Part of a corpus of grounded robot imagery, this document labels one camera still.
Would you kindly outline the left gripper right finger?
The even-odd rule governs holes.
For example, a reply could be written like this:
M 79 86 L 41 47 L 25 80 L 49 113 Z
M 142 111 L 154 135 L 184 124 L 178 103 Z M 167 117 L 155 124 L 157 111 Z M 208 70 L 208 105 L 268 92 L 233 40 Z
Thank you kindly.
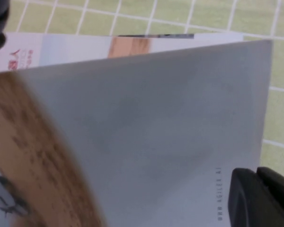
M 276 208 L 274 213 L 284 219 L 284 176 L 268 167 L 258 167 L 257 175 L 268 189 Z

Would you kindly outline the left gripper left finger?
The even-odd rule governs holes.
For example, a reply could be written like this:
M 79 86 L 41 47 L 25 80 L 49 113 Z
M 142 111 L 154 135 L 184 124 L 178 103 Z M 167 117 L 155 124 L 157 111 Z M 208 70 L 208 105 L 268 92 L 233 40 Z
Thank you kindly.
M 263 205 L 265 187 L 255 172 L 236 168 L 232 171 L 228 212 L 232 227 L 268 226 Z

